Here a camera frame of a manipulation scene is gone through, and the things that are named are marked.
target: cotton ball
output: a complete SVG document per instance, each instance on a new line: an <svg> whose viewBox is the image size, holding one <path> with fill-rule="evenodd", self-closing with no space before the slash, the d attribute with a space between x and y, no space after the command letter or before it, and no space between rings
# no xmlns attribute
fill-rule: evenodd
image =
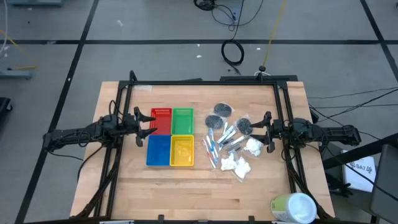
<svg viewBox="0 0 398 224"><path fill-rule="evenodd" d="M261 153L262 147L263 147L262 142L254 138L250 138L246 143L246 147L244 148L244 150L249 151L254 156L258 156Z"/></svg>
<svg viewBox="0 0 398 224"><path fill-rule="evenodd" d="M248 162L246 162L243 157L240 157L238 160L238 165L235 169L235 174L243 179L248 172L250 172L251 168Z"/></svg>
<svg viewBox="0 0 398 224"><path fill-rule="evenodd" d="M221 170L231 170L236 168L234 154L229 154L227 159L221 159Z"/></svg>

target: black cable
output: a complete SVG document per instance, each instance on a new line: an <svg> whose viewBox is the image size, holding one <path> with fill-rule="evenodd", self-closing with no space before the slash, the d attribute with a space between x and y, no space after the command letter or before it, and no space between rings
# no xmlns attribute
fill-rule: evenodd
<svg viewBox="0 0 398 224"><path fill-rule="evenodd" d="M315 110L319 115L323 116L324 118L329 119L329 120L331 120L331 121L334 121L334 122L340 124L341 126L344 126L343 124L341 124L340 122L336 121L335 119L328 118L326 115L324 115L323 113L319 112L319 111L318 111L316 108L314 108L310 103L309 103L308 105L310 105L311 109ZM369 133L366 133L366 132L364 132L364 131L359 131L359 130L358 130L358 132L359 132L359 133L362 133L362 134L367 134L368 136L371 136L371 137L373 137L373 138L375 138L375 139L377 139L377 140L380 140L380 138L375 137L374 135L369 134Z"/></svg>
<svg viewBox="0 0 398 224"><path fill-rule="evenodd" d="M391 93L393 93L393 92L395 92L395 91L398 91L398 88L396 88L395 90L389 91L388 93L385 93L385 94L383 94L383 95L380 95L380 96L378 96L378 97L372 98L372 99L370 99L370 100L368 100L368 101L366 101L366 102L364 102L364 103L361 103L361 104L358 104L358 105L353 106L353 107L351 107L351 108L348 108L347 110L344 110L344 111L342 111L342 112L340 112L340 113L327 116L326 119L323 119L323 120L321 120L321 121L318 121L318 123L319 123L319 122L322 122L322 121L325 121L325 120L327 120L328 118L332 118L332 117L334 117L334 116L338 116L338 115L341 115L341 114L344 114L344 113L348 113L348 112L350 112L350 111L353 111L353 110L355 110L355 109L357 109L357 108L360 108L361 106L364 106L364 105L366 105L366 104L368 104L368 103L370 103L370 102L373 102L373 101L375 101L375 100L378 100L378 99L380 99L380 98L382 98L382 97L384 97L384 96L387 96L388 94L391 94Z"/></svg>
<svg viewBox="0 0 398 224"><path fill-rule="evenodd" d="M368 182L370 182L371 184L373 184L373 186L377 189L379 189L381 192L385 193L387 196L389 196L390 198L394 199L395 201L398 201L398 198L393 196L392 194L390 194L389 192L386 192L384 189L382 189L381 187L379 187L377 184L375 184L371 179L365 177L364 175L362 175L360 172L354 170L352 167L350 167L349 165L343 163L341 160L339 160L331 151L330 149L326 146L326 149L329 151L329 153L341 164L344 165L346 167L348 167L349 169L351 169L352 171L354 171L355 173L357 173L358 175L360 175L362 178L364 178L365 180L367 180Z"/></svg>
<svg viewBox="0 0 398 224"><path fill-rule="evenodd" d="M81 169L83 168L83 166L85 165L85 163L91 158L93 157L97 152L99 152L102 148L104 148L104 144L102 143L101 147L99 147L96 151L94 151L91 155L89 155L84 161L83 159L81 159L83 162L81 163L80 167L79 167L79 171L77 172L77 181L79 181L79 176L80 176L80 172Z"/></svg>
<svg viewBox="0 0 398 224"><path fill-rule="evenodd" d="M261 6L262 6L262 3L263 3L263 2L264 2L264 0L261 0L260 6L259 6L259 8L257 9L257 11L256 11L256 13L254 14L254 16L253 16L249 21L244 22L244 23L242 23L242 24L239 24L239 25L235 25L234 23L232 23L232 24L226 24L226 23L224 23L224 22L220 22L219 20L217 20L217 19L215 18L214 15L213 15L213 19L214 19L216 22L218 22L219 24L226 25L226 26L233 26L233 27L245 26L245 25L249 24L251 21L253 21L254 18L256 18L256 16L259 14L259 11L260 11L260 9L261 9Z"/></svg>
<svg viewBox="0 0 398 224"><path fill-rule="evenodd" d="M229 25L228 25L228 24L227 24L227 25L228 25L228 30L231 31L231 32L233 32L233 31L235 30L234 24L235 24L235 20L236 20L234 14L231 13L232 16L230 16L226 11L224 11L224 10L218 8L218 7L216 7L215 9L220 10L221 12L223 12L224 14L226 14L226 16L229 17L229 19L231 19L231 23L230 23ZM213 17L213 19L214 19L216 22L221 23L221 22L218 21L218 20L216 19L216 17L214 16L213 10L211 11L211 16Z"/></svg>
<svg viewBox="0 0 398 224"><path fill-rule="evenodd" d="M358 131L359 133L362 133L362 134L367 134L368 136L371 136L372 138L375 138L375 139L377 139L377 140L381 140L380 138L378 138L378 137L376 137L376 136L374 136L374 135L372 135L372 134L369 134L369 133L365 133L365 132L363 132L363 131Z"/></svg>
<svg viewBox="0 0 398 224"><path fill-rule="evenodd" d="M124 114L123 114L122 112L120 112L119 107L116 106L116 101L114 101L114 100L111 100L111 101L109 102L109 106L108 106L109 115L112 115L112 112L111 112L111 105L112 105L112 103L114 103L114 106L115 106L116 111L117 111L121 116L124 116Z"/></svg>
<svg viewBox="0 0 398 224"><path fill-rule="evenodd" d="M288 161L286 158L284 158L284 152L285 152L285 149L282 149L282 151L280 152L280 156L281 156L281 158L282 158L283 161L285 161L285 162L292 162L292 160L293 160L294 158L296 158L296 154L294 154L294 155L290 158L290 160Z"/></svg>
<svg viewBox="0 0 398 224"><path fill-rule="evenodd" d="M310 108L311 108L311 109L313 109L313 110L315 110L316 112L318 112L318 114L320 114L320 115L323 116L324 118L330 119L331 121L334 121L334 122L340 124L341 126L344 126L343 124L341 124L340 122L336 121L335 119L328 118L326 115L324 115L323 113L319 112L319 111L318 111L317 109L315 109L310 103L309 103L308 105L310 105Z"/></svg>
<svg viewBox="0 0 398 224"><path fill-rule="evenodd" d="M306 146L313 147L313 148L316 149L317 151L320 151L318 148L316 148L315 146L311 146L310 144L306 144Z"/></svg>
<svg viewBox="0 0 398 224"><path fill-rule="evenodd" d="M365 105L361 106L362 108L364 107L377 107L377 106L398 106L398 103L392 103L392 104L383 104L383 105ZM352 108L354 106L316 106L314 108L316 109L330 109L330 108Z"/></svg>
<svg viewBox="0 0 398 224"><path fill-rule="evenodd" d="M326 96L326 97L308 97L308 99L332 99L332 98L339 98L342 96L354 96L354 95L360 95L360 94L365 94L365 93L373 93L375 91L382 91L382 90L395 90L398 89L398 87L393 87L393 88L380 88L377 90L369 90L369 91L363 91L363 92L358 92L358 93L351 93L351 94L343 94L343 95L337 95L337 96Z"/></svg>
<svg viewBox="0 0 398 224"><path fill-rule="evenodd" d="M54 156L69 157L69 158L74 158L74 159L78 159L78 160L80 160L80 161L83 161L83 159L77 158L77 157L75 157L75 156L60 155L60 154L55 154L55 153L50 152L50 151L47 151L47 152L50 153L51 155L54 155Z"/></svg>
<svg viewBox="0 0 398 224"><path fill-rule="evenodd" d="M85 130L88 129L91 125L94 125L94 124L96 124L96 122L89 124L88 126L86 126L85 128L83 128L83 129L79 132L79 136L78 136L78 139L77 139L77 144L78 144L80 147L86 147L86 146L88 145L88 143L90 143L91 135L90 135L88 132L86 132ZM81 141L80 141L81 135L82 135L83 133L85 133L85 134L88 136L87 142L84 142L85 144L81 144Z"/></svg>
<svg viewBox="0 0 398 224"><path fill-rule="evenodd" d="M215 0L204 0L202 2L199 2L198 4L198 0L193 0L193 3L196 7L198 7L201 10L204 11L210 11L212 9L214 9L214 5L215 5Z"/></svg>
<svg viewBox="0 0 398 224"><path fill-rule="evenodd" d="M237 41L235 41L234 38L236 37L236 33L238 33L239 23L240 23L240 21L241 21L241 16L242 16L243 4L244 4L244 0L242 0L241 10L240 10L239 19L238 19L238 25L236 26L236 30L235 30L234 36L233 36L231 39L224 41L224 42L223 42L223 45L221 45L221 54L222 54L222 56L223 56L224 61L225 61L229 66L231 66L231 67L235 70L235 72L236 72L237 74L239 74L239 75L241 75L241 72L240 72L235 66L241 65L241 64L242 64L243 59L244 59L244 50L243 50L242 45L241 45L240 43L238 43ZM224 48L225 48L225 45L226 45L226 44L234 44L234 45L236 45L236 46L238 47L238 49L239 49L240 52L241 52L241 58L240 58L238 61L232 62L232 61L230 61L230 60L225 56Z"/></svg>
<svg viewBox="0 0 398 224"><path fill-rule="evenodd" d="M219 9L219 7L224 7L224 8L226 8L226 9L229 11L229 13L231 13L231 16L229 16L228 13L226 13L224 10ZM224 12L233 22L235 22L235 20L236 20L235 15L233 14L232 10L231 10L228 6L217 4L217 5L215 6L215 9L221 10L221 11Z"/></svg>

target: black floor tape line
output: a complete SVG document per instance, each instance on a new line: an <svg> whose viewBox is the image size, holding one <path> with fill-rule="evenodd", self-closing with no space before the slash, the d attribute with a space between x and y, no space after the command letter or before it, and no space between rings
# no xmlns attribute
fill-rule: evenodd
<svg viewBox="0 0 398 224"><path fill-rule="evenodd" d="M58 121L60 119L61 111L62 111L63 105L65 104L65 100L68 95L68 90L69 90L70 84L73 80L73 75L75 74L75 70L76 70L76 67L77 67L79 59L80 59L81 51L83 50L84 41L87 38L88 31L90 29L91 23L93 22L94 14L95 14L96 8L98 6L98 1L99 0L93 1L93 5L91 7L90 13L88 14L85 28L83 29L83 33L81 34L80 42L76 49L76 53L72 60L72 64L70 65L68 75L65 79L65 84L63 85L61 95L60 95L60 98L57 103L57 107L55 108L55 112L54 112L54 115L53 115L51 123L50 123L49 132L53 131L57 127ZM22 200L21 207L18 211L17 218L15 220L16 224L23 223L25 220L26 214L29 209L30 202L32 201L32 197L36 190L36 186L39 181L40 173L42 172L46 158L47 158L47 153L42 149L39 154L39 158L37 159L37 163L36 163L35 169L33 170L33 174L30 179L30 182L27 186L27 190L26 190L24 199Z"/></svg>
<svg viewBox="0 0 398 224"><path fill-rule="evenodd" d="M157 45L157 44L222 44L225 40L218 39L198 39L198 40L85 40L84 44L93 45ZM242 39L236 40L240 44L268 44L267 39ZM79 44L79 40L14 40L20 45L52 45L52 44ZM398 44L398 40L272 40L272 44L298 44L298 45L375 45Z"/></svg>
<svg viewBox="0 0 398 224"><path fill-rule="evenodd" d="M393 56L391 55L390 50L388 49L388 46L386 45L386 43L388 43L388 42L386 42L384 40L384 37L381 34L381 31L380 31L379 27L377 26L376 20L374 19L372 12L371 12L368 4L366 3L366 1L361 0L361 4L362 4L363 9L365 10L366 16L369 19L369 22L372 25L373 31L374 31L378 41L380 41L381 49L383 49L383 52L387 58L388 64L390 65L391 70L398 81L398 67L397 67L396 61L394 60Z"/></svg>

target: wooden table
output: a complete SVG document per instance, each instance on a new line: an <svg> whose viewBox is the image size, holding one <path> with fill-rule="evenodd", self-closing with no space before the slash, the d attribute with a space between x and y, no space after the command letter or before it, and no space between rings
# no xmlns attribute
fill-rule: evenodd
<svg viewBox="0 0 398 224"><path fill-rule="evenodd" d="M302 82L289 82L289 95L294 117L311 119ZM116 98L117 82L104 82L99 93L94 121L108 114L108 105ZM280 91L284 117L283 93ZM275 220L270 201L289 193L285 162L281 159L282 143L275 141L275 152L265 150L258 159L246 157L252 171L240 183L230 171L212 170L200 142L207 132L205 118L219 102L234 108L228 122L248 114L250 120L262 120L266 111L277 118L271 86L137 86L132 91L130 111L138 106L143 114L151 108L192 107L195 110L195 166L154 168L146 166L147 141L137 147L135 134L124 138L124 147L116 187L112 219L155 220L159 214L166 220ZM148 128L149 123L142 125ZM255 129L255 134L265 130ZM89 144L86 157L99 143ZM76 215L96 192L103 166L102 150L81 171L71 215ZM312 147L301 149L308 188L320 205L334 216L320 153ZM105 213L105 193L101 214Z"/></svg>

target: wire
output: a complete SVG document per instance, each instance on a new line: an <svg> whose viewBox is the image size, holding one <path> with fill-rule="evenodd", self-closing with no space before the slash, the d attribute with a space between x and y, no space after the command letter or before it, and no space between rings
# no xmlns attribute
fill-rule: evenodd
<svg viewBox="0 0 398 224"><path fill-rule="evenodd" d="M316 108L314 108L310 103L309 103L309 105L310 105L310 108L311 108L311 109L313 109L313 110L315 110L316 112L318 112L318 114L320 114L320 115L323 116L324 118L329 119L329 120L331 120L331 121L334 121L334 122L336 122L336 123L338 123L338 124L340 124L341 126L344 127L344 125L341 124L340 122L336 121L335 119L328 118L326 115L324 115L323 113L319 112L319 111L318 111ZM369 133L366 133L366 132L364 132L364 131L358 131L358 132L359 132L359 133L362 133L362 134L367 134L368 136L371 136L371 137L373 137L374 139L381 140L380 138L375 137L374 135L369 134Z"/></svg>
<svg viewBox="0 0 398 224"><path fill-rule="evenodd" d="M87 125L85 128L83 128L80 132L79 132L79 136L78 136L78 139L77 139L77 144L80 146L80 147L86 147L87 145L88 145L88 143L90 143L90 139L91 139L91 134L90 133L88 133L88 132L86 132L85 130L86 129L88 129L91 125L94 125L94 124L97 124L97 122L94 122L94 123L91 123L91 124L89 124L89 125ZM87 140L87 142L84 142L84 144L82 144L81 143L81 135L82 134L85 134L85 135L87 135L88 136L88 140Z"/></svg>
<svg viewBox="0 0 398 224"><path fill-rule="evenodd" d="M203 2L199 2L198 0L193 0L193 3L196 7L204 11L210 11L214 8L215 0L204 0Z"/></svg>
<svg viewBox="0 0 398 224"><path fill-rule="evenodd" d="M260 6L259 6L259 8L257 9L257 11L256 11L256 13L254 14L254 16L249 20L249 21L247 21L247 22L244 22L244 23L242 23L242 24L239 24L239 25L235 25L234 23L235 23L235 19L233 19L234 18L234 16L233 16L233 13L232 13L232 11L231 11L231 9L230 8L228 8L229 9L229 11L231 12L231 15L232 16L229 16L228 14L227 14L227 16L232 20L232 24L226 24L226 23L224 23L224 22L220 22L218 19L216 19L216 17L214 16L214 14L213 14L213 10L211 11L211 15L213 16L213 19L216 21L216 22L218 22L219 24L222 24L222 25L226 25L226 26L231 26L231 27L237 27L237 26L245 26L245 25L247 25L247 24L249 24L251 21L253 21L253 19L254 18L256 18L256 16L259 14L259 11L261 10L261 7L262 7L262 3L264 2L264 0L261 0L261 3L260 3ZM224 5L218 5L218 4L216 4L216 5L214 5L215 6L215 8L214 9L218 9L218 6L224 6Z"/></svg>
<svg viewBox="0 0 398 224"><path fill-rule="evenodd" d="M111 101L109 102L109 106L108 106L109 115L112 115L112 112L111 112L111 105L112 105L112 103L114 103L114 106L115 106L115 109L117 110L117 112L118 112L121 116L124 116L124 114L123 114L122 112L120 112L120 109L119 109L119 107L116 105L116 101L114 101L114 100L111 100Z"/></svg>
<svg viewBox="0 0 398 224"><path fill-rule="evenodd" d="M342 96L354 96L354 95L360 95L360 94L365 94L365 93L373 93L376 91L382 91L382 90L395 90L398 89L398 87L393 87L393 88L380 88L377 90L369 90L369 91L363 91L363 92L358 92L358 93L351 93L351 94L343 94L343 95L337 95L337 96L326 96L326 97L307 97L308 99L320 99L320 100L325 100L325 99L332 99L332 98L339 98Z"/></svg>
<svg viewBox="0 0 398 224"><path fill-rule="evenodd" d="M243 4L244 4L244 0L242 0L241 10L240 10L239 19L238 19L238 26L236 27L234 36L231 39L224 41L223 44L221 45L221 55L223 56L224 61L229 66L231 66L238 75L241 75L241 72L235 66L242 64L243 59L244 59L244 49L240 43L238 43L237 41L234 40L234 38L236 37L236 33L238 33L239 23L241 21L241 16L242 16L242 11L243 11ZM238 47L238 49L241 52L241 58L238 61L232 62L225 56L224 48L225 48L226 44L234 44Z"/></svg>
<svg viewBox="0 0 398 224"><path fill-rule="evenodd" d="M384 104L384 105L367 105L361 107L377 107L377 106L398 106L398 103ZM316 109L332 109L332 108L351 108L353 106L317 106Z"/></svg>
<svg viewBox="0 0 398 224"><path fill-rule="evenodd" d="M280 156L281 156L281 158L282 158L283 161L285 161L285 162L292 162L292 160L293 160L294 158L296 158L296 154L294 154L294 155L290 158L290 160L288 161L286 158L284 158L284 152L285 152L285 149L282 149L281 152L280 152Z"/></svg>
<svg viewBox="0 0 398 224"><path fill-rule="evenodd" d="M241 17L242 17L242 12L243 12L243 4L244 4L244 0L242 0L242 5L241 5L241 10L239 12L239 19L238 19L238 24L236 26L236 30L235 30L235 34L234 36L231 38L231 40L233 40L236 36L236 33L238 33L238 28L239 28L239 23L241 22Z"/></svg>
<svg viewBox="0 0 398 224"><path fill-rule="evenodd" d="M306 146L313 147L313 148L316 149L317 151L320 151L318 148L316 148L315 146L311 146L310 144L306 144Z"/></svg>
<svg viewBox="0 0 398 224"><path fill-rule="evenodd" d="M360 108L361 106L364 106L364 105L366 105L366 104L368 104L368 103L370 103L370 102L373 102L373 101L375 101L375 100L378 100L378 99L380 99L380 98L382 98L382 97L384 97L384 96L387 96L388 94L391 94L391 93L393 93L393 92L395 92L395 91L398 91L398 88L396 88L395 90L389 91L388 93L385 93L385 94L383 94L383 95L380 95L380 96L378 96L378 97L375 97L375 98L373 98L373 99L370 99L370 100L368 100L368 101L366 101L366 102L364 102L364 103L361 103L361 104L358 104L358 105L353 106L353 107L351 107L351 108L348 108L347 110L344 110L344 111L342 111L342 112L340 112L340 113L327 116L326 119L323 119L323 120L321 120L321 121L319 121L319 122L325 121L325 120L327 120L327 118L332 118L332 117L334 117L334 116L338 116L338 115L341 115L341 114L343 114L343 113L348 113L348 112L350 112L350 111L353 111L353 110L355 110L355 109L357 109L357 108Z"/></svg>
<svg viewBox="0 0 398 224"><path fill-rule="evenodd" d="M19 50L19 52L21 52L23 55L25 55L25 57L28 58L28 60L30 60L33 64L36 64L34 60L32 60L32 57L29 56L29 54L22 48L20 47L18 44L16 44L7 34L6 32L4 32L3 30L0 30L0 33L5 36L6 39L8 39L16 48L17 50ZM37 66L23 66L23 67L16 67L15 70L25 70L25 69L36 69Z"/></svg>
<svg viewBox="0 0 398 224"><path fill-rule="evenodd" d="M317 109L315 109L310 103L309 103L308 105L310 105L310 108L311 108L311 109L313 109L313 110L315 110L316 112L318 112L318 114L320 114L320 115L323 116L324 118L330 119L331 121L334 121L334 122L340 124L341 126L344 126L343 124L341 124L340 122L336 121L335 119L328 118L328 116L326 116L326 115L324 115L323 113L319 112L319 111L318 111Z"/></svg>
<svg viewBox="0 0 398 224"><path fill-rule="evenodd" d="M369 133L366 133L366 132L363 132L363 131L358 131L358 132L361 133L361 134L367 134L368 136L371 136L372 138L375 138L377 140L381 140L380 138L378 138L378 137L376 137L376 136L374 136L372 134L369 134Z"/></svg>
<svg viewBox="0 0 398 224"><path fill-rule="evenodd" d="M54 155L54 156L69 157L69 158L74 158L74 159L78 159L78 160L80 160L80 161L83 161L83 159L77 158L77 157L75 157L75 156L60 155L60 154L55 154L55 153L50 152L50 151L47 151L47 152L50 153L51 155Z"/></svg>
<svg viewBox="0 0 398 224"><path fill-rule="evenodd" d="M8 7L7 7L7 0L4 0L4 15L5 15L5 22L6 22L6 31L5 31L5 35L4 35L4 43L1 46L0 49L0 55L2 53L2 51L4 50L4 48L6 47L6 43L7 43L7 33L8 33Z"/></svg>
<svg viewBox="0 0 398 224"><path fill-rule="evenodd" d="M101 147L99 147L96 151L94 151L91 155L89 155L80 165L79 167L79 171L77 172L77 181L79 181L79 177L80 177L80 172L81 169L83 168L83 166L85 165L85 163L91 158L93 157L97 152L99 152L102 148L104 148L104 144L102 143Z"/></svg>
<svg viewBox="0 0 398 224"><path fill-rule="evenodd" d="M280 10L279 10L278 18L277 18L277 20L275 21L274 28L272 28L271 36L269 37L269 41L268 41L268 48L267 48L267 52L266 52L266 57L265 57L265 59L264 59L264 63L262 64L262 66L264 66L264 67L266 66L266 63L267 63L267 60L268 60L269 52L271 51L272 39L274 38L274 34L275 34L275 32L276 32L276 30L277 30L277 28L278 28L278 24L279 24L280 18L282 17L282 14L284 13L284 10L285 10L285 7L286 7L286 2L287 2L286 0L283 1L282 7L281 7Z"/></svg>
<svg viewBox="0 0 398 224"><path fill-rule="evenodd" d="M379 189L381 192L385 193L387 196L389 196L390 198L394 199L395 201L398 201L398 198L393 196L392 194L390 194L389 192L386 192L384 189L382 189L381 187L379 187L377 184L375 184L373 181L371 181L371 179L365 177L364 175L362 175L361 173L359 173L358 171L354 170L352 167L350 167L349 165L343 163L341 160L339 160L331 151L330 149L326 146L326 149L329 151L329 153L333 156L333 158L335 158L341 165L346 166L347 168L351 169L352 171L354 171L356 174L360 175L362 178L364 178L365 180L367 180L368 182L370 182L371 184L373 184L373 186L377 189Z"/></svg>

